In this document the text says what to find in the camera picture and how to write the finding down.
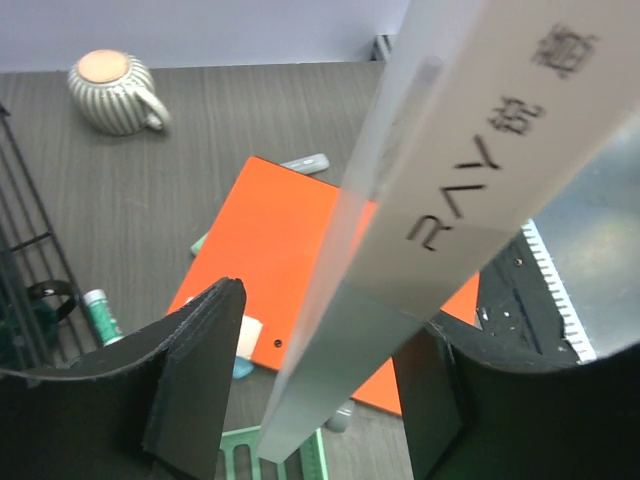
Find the white folder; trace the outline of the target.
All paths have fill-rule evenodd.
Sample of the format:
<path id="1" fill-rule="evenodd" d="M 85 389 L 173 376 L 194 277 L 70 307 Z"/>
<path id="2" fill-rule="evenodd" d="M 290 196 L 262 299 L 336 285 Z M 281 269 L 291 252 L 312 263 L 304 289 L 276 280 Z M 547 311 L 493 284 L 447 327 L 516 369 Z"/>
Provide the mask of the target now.
<path id="1" fill-rule="evenodd" d="M 639 103 L 635 1 L 413 1 L 344 175 L 261 426 L 280 462 Z"/>

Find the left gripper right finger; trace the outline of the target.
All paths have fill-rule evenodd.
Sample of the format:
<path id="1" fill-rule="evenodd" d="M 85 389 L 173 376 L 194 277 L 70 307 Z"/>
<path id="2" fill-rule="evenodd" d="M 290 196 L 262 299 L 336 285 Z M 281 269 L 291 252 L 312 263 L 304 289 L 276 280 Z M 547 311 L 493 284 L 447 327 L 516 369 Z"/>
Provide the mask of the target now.
<path id="1" fill-rule="evenodd" d="M 393 357 L 417 479 L 635 479 L 639 348 L 582 365 L 441 315 Z"/>

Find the orange folder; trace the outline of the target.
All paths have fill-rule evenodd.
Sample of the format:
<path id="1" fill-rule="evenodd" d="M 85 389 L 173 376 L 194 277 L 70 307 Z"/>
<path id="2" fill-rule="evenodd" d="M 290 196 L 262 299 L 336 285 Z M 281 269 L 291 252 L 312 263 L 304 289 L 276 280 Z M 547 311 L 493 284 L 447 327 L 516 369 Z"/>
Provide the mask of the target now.
<path id="1" fill-rule="evenodd" d="M 180 309 L 222 277 L 245 287 L 261 331 L 249 355 L 280 369 L 339 189 L 259 157 L 247 159 L 179 287 Z"/>

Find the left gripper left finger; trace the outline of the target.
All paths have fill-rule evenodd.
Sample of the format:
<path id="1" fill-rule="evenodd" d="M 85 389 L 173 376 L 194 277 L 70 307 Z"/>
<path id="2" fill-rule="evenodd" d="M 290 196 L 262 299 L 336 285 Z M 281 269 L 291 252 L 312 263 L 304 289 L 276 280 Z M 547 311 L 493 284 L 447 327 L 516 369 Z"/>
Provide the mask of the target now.
<path id="1" fill-rule="evenodd" d="M 5 479 L 211 479 L 246 291 L 223 278 L 65 368 L 1 373 Z"/>

